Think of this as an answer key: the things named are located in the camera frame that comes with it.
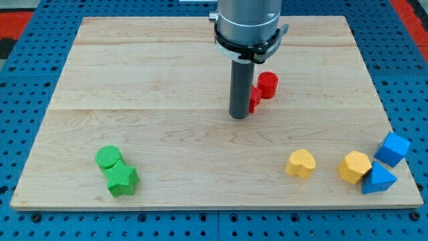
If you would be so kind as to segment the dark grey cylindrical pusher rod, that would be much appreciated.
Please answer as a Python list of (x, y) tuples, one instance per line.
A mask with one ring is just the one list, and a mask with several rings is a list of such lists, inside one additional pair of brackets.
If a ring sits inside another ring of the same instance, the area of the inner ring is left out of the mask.
[(244, 119), (249, 112), (254, 63), (231, 62), (229, 114), (234, 119)]

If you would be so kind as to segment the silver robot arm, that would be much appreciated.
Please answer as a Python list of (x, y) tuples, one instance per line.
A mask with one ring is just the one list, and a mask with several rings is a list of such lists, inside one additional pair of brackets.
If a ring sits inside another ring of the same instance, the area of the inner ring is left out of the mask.
[(249, 113), (256, 64), (274, 55), (289, 25), (279, 25), (280, 0), (218, 0), (209, 14), (215, 45), (231, 60), (229, 115), (244, 119)]

